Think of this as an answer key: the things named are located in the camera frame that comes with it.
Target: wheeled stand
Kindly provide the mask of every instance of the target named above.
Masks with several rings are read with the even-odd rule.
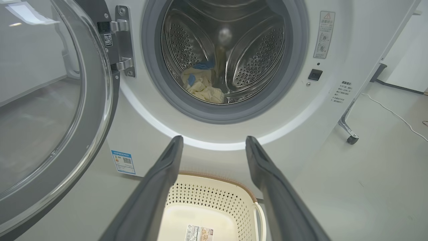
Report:
[[[359,137],[349,128],[348,124],[346,124],[345,118],[349,113],[349,110],[352,108],[352,106],[354,105],[355,101],[357,100],[357,98],[354,98],[351,102],[351,104],[348,106],[348,108],[346,108],[345,113],[343,113],[342,117],[340,118],[338,124],[343,127],[346,132],[348,132],[350,134],[350,137],[347,139],[347,142],[351,145],[355,144]]]

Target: white washing machine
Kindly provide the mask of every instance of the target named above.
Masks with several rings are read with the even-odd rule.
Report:
[[[180,171],[263,198],[247,136],[293,181],[419,2],[0,0],[0,239],[59,202],[106,138],[112,168],[144,177],[181,135]]]

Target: caster wheel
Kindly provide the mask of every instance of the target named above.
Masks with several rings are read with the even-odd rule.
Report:
[[[355,138],[355,137],[353,137],[353,136],[350,136],[349,138],[348,138],[348,140],[346,140],[349,144],[351,144],[351,145],[353,145],[353,144],[355,144],[357,141],[358,141],[358,138]]]

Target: screw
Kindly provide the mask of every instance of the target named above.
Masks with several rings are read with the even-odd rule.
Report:
[[[120,14],[121,16],[125,15],[125,13],[126,13],[125,8],[120,8],[120,9],[119,9],[119,14]]]

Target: power cord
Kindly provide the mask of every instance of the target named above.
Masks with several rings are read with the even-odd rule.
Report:
[[[374,102],[378,103],[379,105],[381,105],[381,106],[382,106],[382,107],[384,107],[385,109],[389,110],[389,111],[390,111],[390,112],[392,112],[394,115],[398,116],[402,121],[404,121],[404,123],[406,123],[406,124],[410,127],[410,130],[411,130],[411,131],[413,131],[413,133],[417,134],[418,136],[422,137],[426,142],[428,142],[428,139],[426,139],[424,136],[422,136],[421,134],[419,134],[419,133],[417,133],[416,131],[414,131],[414,130],[413,130],[413,128],[412,128],[412,126],[411,126],[409,123],[407,123],[407,121],[405,121],[401,116],[397,115],[395,112],[393,112],[392,110],[390,110],[390,109],[388,109],[387,107],[385,107],[384,105],[382,105],[382,103],[380,103],[380,102],[378,102],[378,101],[376,101],[376,100],[372,99],[372,97],[371,97],[370,95],[368,95],[368,94],[364,94],[364,93],[361,93],[361,94],[362,94],[362,95],[367,95],[371,100],[373,100]],[[426,123],[428,123],[428,121],[423,121],[422,123],[423,123],[424,125],[428,126],[425,122],[426,122]]]

